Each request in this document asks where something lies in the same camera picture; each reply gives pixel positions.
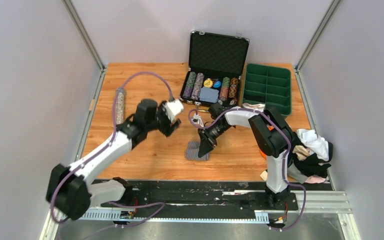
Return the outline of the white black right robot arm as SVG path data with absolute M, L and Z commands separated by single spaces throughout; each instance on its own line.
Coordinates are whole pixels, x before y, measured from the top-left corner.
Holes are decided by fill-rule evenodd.
M 293 131 L 284 117 L 274 108 L 264 110 L 225 107 L 216 102 L 208 112 L 213 122 L 198 128 L 200 144 L 197 152 L 199 158 L 211 152 L 217 146 L 217 138 L 233 126 L 242 126 L 252 130 L 259 149 L 265 154 L 268 177 L 265 195 L 266 204 L 278 209 L 286 201 L 284 192 L 288 188 L 287 163 L 292 149 Z

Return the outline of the grey striped underwear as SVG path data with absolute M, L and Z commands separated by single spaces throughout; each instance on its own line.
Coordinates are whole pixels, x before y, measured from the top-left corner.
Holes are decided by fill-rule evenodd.
M 189 141 L 185 151 L 185 159 L 189 161 L 208 161 L 210 154 L 207 153 L 201 157 L 198 156 L 200 148 L 199 141 Z

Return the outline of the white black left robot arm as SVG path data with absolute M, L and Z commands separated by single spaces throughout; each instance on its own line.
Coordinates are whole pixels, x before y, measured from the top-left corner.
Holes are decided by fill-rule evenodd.
M 115 160 L 144 141 L 151 131 L 169 137 L 181 124 L 178 115 L 184 106 L 178 99 L 157 103 L 143 99 L 135 113 L 116 124 L 113 133 L 98 148 L 68 166 L 56 165 L 50 174 L 46 200 L 50 210 L 58 209 L 67 219 L 77 220 L 89 208 L 108 202 L 129 206 L 133 193 L 123 179 L 115 177 L 96 183 L 94 180 Z

